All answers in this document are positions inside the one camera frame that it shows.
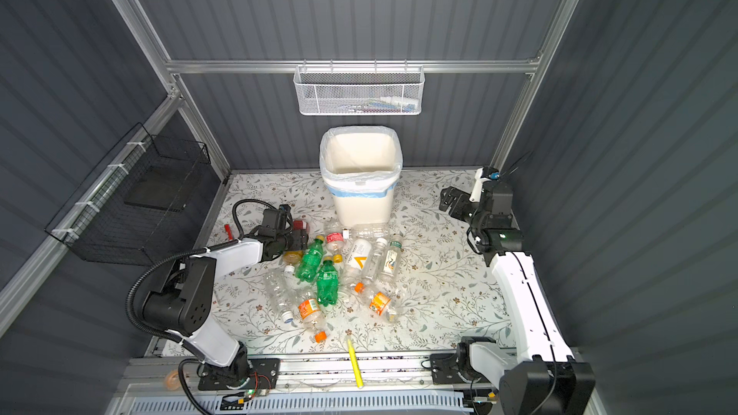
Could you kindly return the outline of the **clear bottle red label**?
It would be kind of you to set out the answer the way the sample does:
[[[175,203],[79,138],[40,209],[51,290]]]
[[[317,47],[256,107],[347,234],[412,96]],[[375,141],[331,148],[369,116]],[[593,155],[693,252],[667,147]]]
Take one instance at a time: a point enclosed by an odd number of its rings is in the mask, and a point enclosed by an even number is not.
[[[325,251],[331,255],[342,255],[345,246],[344,228],[336,218],[325,227]]]

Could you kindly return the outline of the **clear crushed bottle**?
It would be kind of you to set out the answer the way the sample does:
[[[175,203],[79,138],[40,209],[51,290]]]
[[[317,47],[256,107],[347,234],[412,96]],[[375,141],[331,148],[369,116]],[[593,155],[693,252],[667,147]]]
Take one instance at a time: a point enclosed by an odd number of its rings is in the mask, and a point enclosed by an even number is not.
[[[270,270],[264,278],[265,289],[272,309],[280,321],[295,325],[294,301],[281,269]]]

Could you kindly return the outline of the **clear unlabelled bottle white cap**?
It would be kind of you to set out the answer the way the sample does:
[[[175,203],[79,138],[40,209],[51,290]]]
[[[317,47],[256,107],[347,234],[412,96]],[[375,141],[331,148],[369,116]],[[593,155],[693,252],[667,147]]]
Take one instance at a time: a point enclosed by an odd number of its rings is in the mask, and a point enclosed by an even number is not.
[[[357,224],[353,228],[347,228],[342,231],[342,235],[345,239],[366,239],[375,240],[380,237],[387,237],[389,234],[389,227],[386,223],[374,223],[374,224]]]

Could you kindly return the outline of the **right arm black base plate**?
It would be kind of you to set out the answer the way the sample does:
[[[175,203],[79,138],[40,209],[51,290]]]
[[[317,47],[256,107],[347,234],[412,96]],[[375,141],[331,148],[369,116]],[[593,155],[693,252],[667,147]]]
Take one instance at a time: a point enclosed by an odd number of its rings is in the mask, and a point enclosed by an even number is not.
[[[467,360],[457,353],[436,353],[430,355],[432,382],[440,384],[486,383],[490,381],[475,371]]]

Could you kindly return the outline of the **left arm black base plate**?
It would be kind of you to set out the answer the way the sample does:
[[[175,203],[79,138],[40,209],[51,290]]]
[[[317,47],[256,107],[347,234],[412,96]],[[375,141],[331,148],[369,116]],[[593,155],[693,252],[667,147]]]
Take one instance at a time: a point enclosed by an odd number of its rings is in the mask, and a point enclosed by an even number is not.
[[[271,390],[276,386],[280,359],[246,359],[230,367],[201,364],[197,375],[200,391]]]

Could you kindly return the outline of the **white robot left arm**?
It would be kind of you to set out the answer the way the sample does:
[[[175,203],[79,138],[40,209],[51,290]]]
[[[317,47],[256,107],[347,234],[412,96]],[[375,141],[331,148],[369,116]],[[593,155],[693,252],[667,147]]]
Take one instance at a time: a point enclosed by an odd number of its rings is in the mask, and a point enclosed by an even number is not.
[[[126,314],[135,327],[178,343],[217,368],[244,365],[247,352],[211,313],[216,282],[287,252],[304,251],[309,241],[309,224],[294,219],[288,205],[243,199],[232,207],[232,218],[235,237],[156,263],[126,298]]]

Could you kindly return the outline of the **clear bottle green label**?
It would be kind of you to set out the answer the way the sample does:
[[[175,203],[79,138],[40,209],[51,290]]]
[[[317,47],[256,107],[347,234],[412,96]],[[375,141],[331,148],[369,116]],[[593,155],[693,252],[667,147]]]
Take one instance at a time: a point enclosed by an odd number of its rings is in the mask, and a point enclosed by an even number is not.
[[[397,274],[399,262],[403,252],[403,242],[401,239],[393,238],[384,253],[382,268],[380,274],[383,277],[392,279]]]

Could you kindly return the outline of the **green plastic bottle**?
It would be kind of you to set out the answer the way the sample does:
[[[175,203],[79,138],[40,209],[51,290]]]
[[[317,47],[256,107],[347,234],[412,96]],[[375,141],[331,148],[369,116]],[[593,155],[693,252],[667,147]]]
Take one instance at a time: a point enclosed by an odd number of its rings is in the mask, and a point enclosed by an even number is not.
[[[314,282],[325,253],[325,236],[317,236],[307,248],[302,261],[295,271],[295,277],[300,282]]]
[[[327,257],[322,261],[316,277],[317,300],[323,307],[335,305],[338,300],[340,279],[334,259]]]

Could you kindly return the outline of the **white bottle orange logo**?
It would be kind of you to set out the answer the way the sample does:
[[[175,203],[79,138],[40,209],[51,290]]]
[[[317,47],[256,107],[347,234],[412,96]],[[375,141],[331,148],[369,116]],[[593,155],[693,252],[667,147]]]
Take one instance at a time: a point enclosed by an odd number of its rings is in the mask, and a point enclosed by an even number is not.
[[[372,242],[364,237],[354,238],[351,243],[342,271],[342,282],[351,284],[361,278],[367,259],[372,251]]]

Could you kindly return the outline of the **clear bottle orange label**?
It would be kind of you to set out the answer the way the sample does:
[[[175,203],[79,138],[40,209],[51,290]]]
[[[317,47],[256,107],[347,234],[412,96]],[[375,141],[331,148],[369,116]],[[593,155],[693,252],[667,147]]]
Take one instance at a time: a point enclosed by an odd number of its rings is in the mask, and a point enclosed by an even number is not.
[[[316,289],[306,287],[297,291],[295,299],[297,310],[304,329],[311,340],[323,343],[328,338],[327,320],[317,299]]]

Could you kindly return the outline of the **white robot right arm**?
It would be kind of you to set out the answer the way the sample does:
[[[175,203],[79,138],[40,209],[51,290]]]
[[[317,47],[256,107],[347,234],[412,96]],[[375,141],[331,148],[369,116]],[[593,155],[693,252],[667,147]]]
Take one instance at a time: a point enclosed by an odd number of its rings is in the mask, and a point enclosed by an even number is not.
[[[513,225],[512,200],[509,184],[486,177],[471,192],[453,186],[440,192],[440,211],[466,224],[468,245],[501,288],[516,344],[510,354],[492,338],[462,338],[455,368],[471,383],[484,378],[493,386],[491,414],[582,414],[595,390],[594,371],[576,358],[555,322],[534,258]]]

